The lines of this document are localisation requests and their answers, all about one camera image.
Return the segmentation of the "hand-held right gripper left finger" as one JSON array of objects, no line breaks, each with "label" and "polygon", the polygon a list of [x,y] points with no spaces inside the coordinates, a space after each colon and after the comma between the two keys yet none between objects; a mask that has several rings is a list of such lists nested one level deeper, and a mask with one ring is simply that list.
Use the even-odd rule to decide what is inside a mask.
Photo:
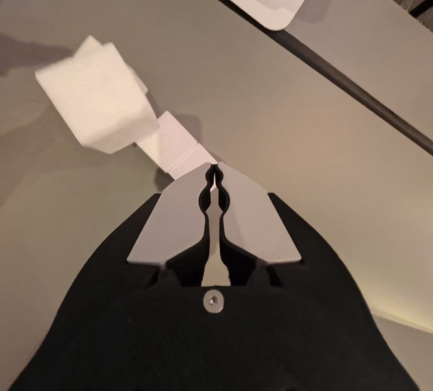
[{"label": "hand-held right gripper left finger", "polygon": [[173,271],[182,286],[201,286],[210,255],[207,210],[215,165],[204,163],[160,194],[127,262]]}]

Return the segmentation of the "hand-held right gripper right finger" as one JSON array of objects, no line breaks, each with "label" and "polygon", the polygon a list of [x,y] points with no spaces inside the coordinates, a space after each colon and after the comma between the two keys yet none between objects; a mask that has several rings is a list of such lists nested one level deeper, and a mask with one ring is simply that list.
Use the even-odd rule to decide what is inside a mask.
[{"label": "hand-held right gripper right finger", "polygon": [[255,269],[298,264],[299,253],[268,192],[245,174],[219,162],[219,251],[231,285],[246,285]]}]

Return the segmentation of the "white hard foam cube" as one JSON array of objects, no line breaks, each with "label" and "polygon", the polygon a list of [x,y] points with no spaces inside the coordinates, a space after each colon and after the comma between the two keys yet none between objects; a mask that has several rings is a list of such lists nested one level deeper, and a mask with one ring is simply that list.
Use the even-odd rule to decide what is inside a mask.
[{"label": "white hard foam cube", "polygon": [[99,58],[104,65],[110,65],[111,68],[117,68],[124,73],[127,70],[130,76],[135,80],[144,95],[147,95],[149,90],[143,83],[138,74],[129,66],[120,55],[115,45],[111,42],[102,44],[94,36],[88,35],[81,43],[78,50],[73,55],[74,59],[82,59],[87,57]]},{"label": "white hard foam cube", "polygon": [[78,142],[113,154],[154,133],[156,115],[126,70],[99,58],[69,58],[35,77]]},{"label": "white hard foam cube", "polygon": [[218,161],[203,147],[203,145],[197,143],[168,171],[168,174],[173,178],[173,180],[177,180],[205,163],[216,165]]},{"label": "white hard foam cube", "polygon": [[159,128],[136,144],[163,172],[168,173],[198,141],[169,111],[165,111],[157,121]]}]

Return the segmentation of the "black partition post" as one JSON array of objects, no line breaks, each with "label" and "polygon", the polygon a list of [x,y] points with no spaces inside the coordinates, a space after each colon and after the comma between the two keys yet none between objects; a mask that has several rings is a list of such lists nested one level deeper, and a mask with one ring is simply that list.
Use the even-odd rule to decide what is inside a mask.
[{"label": "black partition post", "polygon": [[409,12],[409,14],[414,18],[418,18],[420,15],[424,14],[426,11],[428,11],[432,7],[433,7],[433,0],[423,0],[420,4],[418,4],[416,7],[414,7]]}]

